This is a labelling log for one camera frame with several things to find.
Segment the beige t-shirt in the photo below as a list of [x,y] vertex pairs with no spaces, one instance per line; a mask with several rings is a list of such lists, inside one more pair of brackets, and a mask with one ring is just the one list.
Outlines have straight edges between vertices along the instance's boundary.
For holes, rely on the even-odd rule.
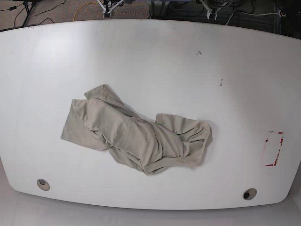
[[144,119],[101,85],[72,101],[61,139],[108,151],[117,163],[154,175],[201,165],[212,134],[206,121],[163,113]]

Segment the red tape rectangle marking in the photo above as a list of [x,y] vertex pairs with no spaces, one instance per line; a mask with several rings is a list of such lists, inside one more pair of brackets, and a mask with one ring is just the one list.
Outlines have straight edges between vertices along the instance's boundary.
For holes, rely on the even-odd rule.
[[276,166],[283,140],[284,132],[268,131],[263,152],[263,163],[265,166]]

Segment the black tripod stand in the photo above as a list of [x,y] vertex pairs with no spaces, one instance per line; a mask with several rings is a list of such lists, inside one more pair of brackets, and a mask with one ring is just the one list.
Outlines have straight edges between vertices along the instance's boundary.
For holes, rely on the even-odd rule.
[[30,15],[38,2],[41,2],[41,0],[23,0],[24,9],[26,11],[26,17],[22,23],[22,28],[27,26]]

